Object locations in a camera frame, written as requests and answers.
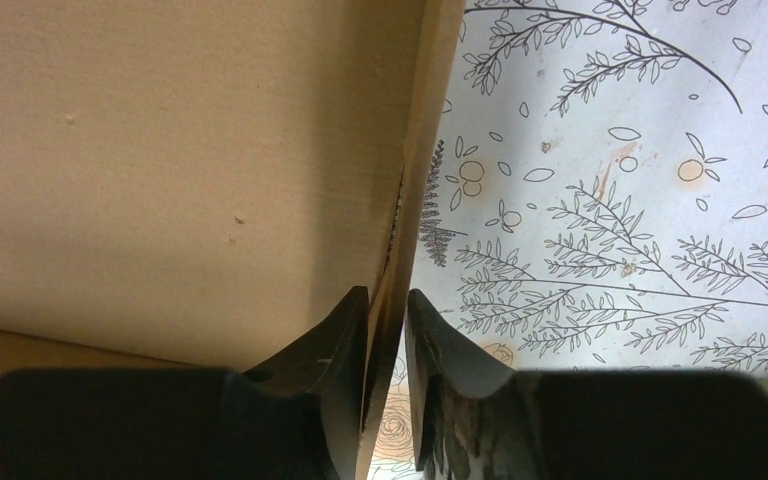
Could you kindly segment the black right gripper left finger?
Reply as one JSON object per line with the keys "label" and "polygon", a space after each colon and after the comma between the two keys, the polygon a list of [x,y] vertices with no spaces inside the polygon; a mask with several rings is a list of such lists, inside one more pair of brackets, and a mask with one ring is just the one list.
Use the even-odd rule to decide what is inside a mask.
{"label": "black right gripper left finger", "polygon": [[308,332],[243,372],[255,479],[352,479],[357,471],[369,315],[354,286]]}

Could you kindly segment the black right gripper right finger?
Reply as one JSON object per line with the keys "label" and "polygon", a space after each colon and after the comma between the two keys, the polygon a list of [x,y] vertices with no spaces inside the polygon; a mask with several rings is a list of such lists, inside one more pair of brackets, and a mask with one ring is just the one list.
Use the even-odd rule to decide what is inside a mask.
{"label": "black right gripper right finger", "polygon": [[405,318],[415,467],[425,479],[540,479],[536,392],[451,326],[418,289]]}

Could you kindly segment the brown cardboard box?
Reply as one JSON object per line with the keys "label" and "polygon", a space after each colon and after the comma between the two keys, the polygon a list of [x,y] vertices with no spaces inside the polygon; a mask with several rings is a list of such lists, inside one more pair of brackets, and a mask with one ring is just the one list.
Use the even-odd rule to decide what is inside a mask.
{"label": "brown cardboard box", "polygon": [[357,471],[461,1],[0,1],[0,479],[255,479],[243,372],[354,286]]}

